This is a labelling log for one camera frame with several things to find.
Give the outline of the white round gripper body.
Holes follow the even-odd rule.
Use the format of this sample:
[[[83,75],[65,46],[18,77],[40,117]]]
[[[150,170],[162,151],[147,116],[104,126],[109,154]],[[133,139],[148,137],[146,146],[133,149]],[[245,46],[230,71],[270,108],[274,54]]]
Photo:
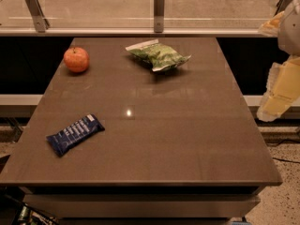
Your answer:
[[[280,20],[277,42],[289,55],[300,55],[300,0],[292,0]]]

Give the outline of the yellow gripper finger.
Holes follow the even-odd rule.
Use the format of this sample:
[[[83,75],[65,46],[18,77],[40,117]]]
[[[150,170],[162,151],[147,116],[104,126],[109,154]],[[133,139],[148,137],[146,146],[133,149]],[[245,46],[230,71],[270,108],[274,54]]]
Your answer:
[[[264,35],[267,37],[277,37],[283,15],[284,15],[284,12],[281,11],[277,15],[275,15],[272,19],[268,20],[267,22],[264,22],[259,27],[258,32],[261,35]]]
[[[274,63],[268,74],[257,117],[272,122],[300,98],[300,57],[290,56],[283,64]]]

